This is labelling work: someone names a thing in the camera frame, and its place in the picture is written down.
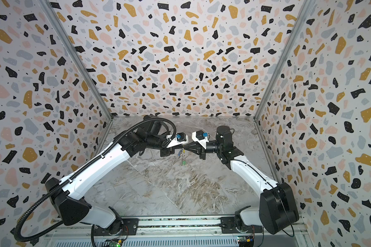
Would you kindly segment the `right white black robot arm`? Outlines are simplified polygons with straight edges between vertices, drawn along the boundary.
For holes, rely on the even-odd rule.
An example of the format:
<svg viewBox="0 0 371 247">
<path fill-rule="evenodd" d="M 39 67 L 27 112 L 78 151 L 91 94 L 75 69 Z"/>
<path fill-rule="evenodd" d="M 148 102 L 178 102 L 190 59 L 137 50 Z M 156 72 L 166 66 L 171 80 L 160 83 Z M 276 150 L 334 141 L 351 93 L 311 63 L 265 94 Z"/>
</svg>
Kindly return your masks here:
<svg viewBox="0 0 371 247">
<path fill-rule="evenodd" d="M 274 235 L 292 226 L 300 216 L 291 186 L 271 179 L 254 166 L 235 146 L 233 133 L 232 128 L 219 126 L 215 140 L 211 141 L 209 134 L 196 131 L 184 149 L 199 155 L 202 160 L 208 153 L 215 153 L 222 164 L 238 174 L 257 194 L 257 210 L 246 206 L 235 212 L 234 225 L 237 231 L 245 233 L 253 226 L 261 226 Z"/>
</svg>

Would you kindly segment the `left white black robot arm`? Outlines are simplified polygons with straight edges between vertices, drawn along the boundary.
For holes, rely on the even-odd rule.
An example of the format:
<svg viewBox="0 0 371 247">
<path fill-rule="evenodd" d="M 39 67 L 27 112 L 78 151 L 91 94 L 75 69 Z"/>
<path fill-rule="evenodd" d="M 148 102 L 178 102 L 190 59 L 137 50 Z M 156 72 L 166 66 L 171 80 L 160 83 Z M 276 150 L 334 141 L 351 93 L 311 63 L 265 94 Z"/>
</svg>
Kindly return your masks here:
<svg viewBox="0 0 371 247">
<path fill-rule="evenodd" d="M 48 181 L 47 190 L 53 192 L 50 200 L 62 223 L 66 226 L 94 224 L 101 228 L 121 224 L 122 218 L 113 208 L 103 209 L 88 203 L 86 192 L 134 155 L 155 149 L 161 156 L 169 156 L 188 141 L 188 136 L 177 132 L 169 119 L 145 116 L 143 121 L 117 135 L 107 148 L 81 168 L 57 182 Z"/>
</svg>

